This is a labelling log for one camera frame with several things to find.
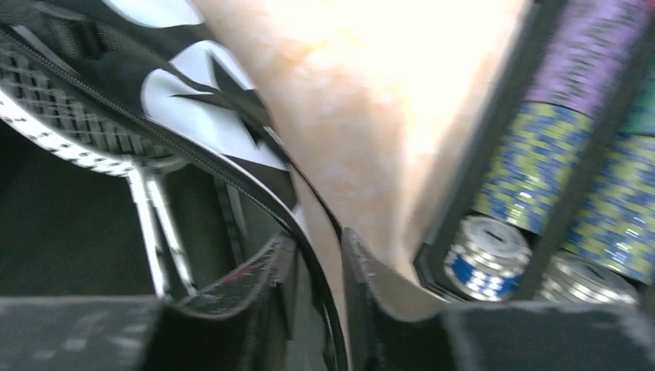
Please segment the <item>black racket bag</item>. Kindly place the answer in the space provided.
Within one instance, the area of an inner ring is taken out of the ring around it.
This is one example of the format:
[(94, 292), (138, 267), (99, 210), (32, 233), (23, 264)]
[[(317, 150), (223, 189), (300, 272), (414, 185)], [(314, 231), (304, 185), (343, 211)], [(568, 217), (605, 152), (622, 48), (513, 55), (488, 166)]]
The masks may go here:
[(266, 108), (231, 52), (189, 1), (3, 1), (1, 45), (119, 128), (187, 162), (164, 185), (198, 288), (171, 257), (171, 297), (156, 295), (124, 178), (41, 149), (1, 119), (1, 300), (17, 297), (193, 298), (283, 233), (295, 242), (292, 327), (282, 370), (346, 370), (338, 311), (304, 229), (290, 162)]

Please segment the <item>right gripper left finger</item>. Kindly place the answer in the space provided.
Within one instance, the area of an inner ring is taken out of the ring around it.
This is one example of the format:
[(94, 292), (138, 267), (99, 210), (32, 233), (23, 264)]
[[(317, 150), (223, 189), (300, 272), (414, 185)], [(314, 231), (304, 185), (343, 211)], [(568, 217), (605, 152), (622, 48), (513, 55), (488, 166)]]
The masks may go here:
[(3, 370), (282, 370), (296, 246), (280, 233), (193, 298), (1, 300)]

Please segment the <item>white badminton racket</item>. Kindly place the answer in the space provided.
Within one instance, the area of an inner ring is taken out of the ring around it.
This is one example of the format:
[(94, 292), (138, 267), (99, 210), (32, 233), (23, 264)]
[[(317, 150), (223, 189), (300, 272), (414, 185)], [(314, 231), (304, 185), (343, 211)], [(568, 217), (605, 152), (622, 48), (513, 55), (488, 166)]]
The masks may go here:
[(165, 176), (184, 168), (185, 160), (92, 112), (7, 44), (1, 45), (1, 119), (65, 161), (126, 179), (156, 295), (171, 297), (167, 257), (172, 258), (186, 293), (197, 294), (164, 185)]

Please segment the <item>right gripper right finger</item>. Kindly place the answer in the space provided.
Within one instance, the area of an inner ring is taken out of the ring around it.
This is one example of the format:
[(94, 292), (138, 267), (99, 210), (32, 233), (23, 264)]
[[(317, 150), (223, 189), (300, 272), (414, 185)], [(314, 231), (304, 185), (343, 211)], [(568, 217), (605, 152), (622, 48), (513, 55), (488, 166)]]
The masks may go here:
[(619, 305), (448, 303), (377, 260), (352, 229), (341, 255), (355, 370), (652, 370), (653, 323)]

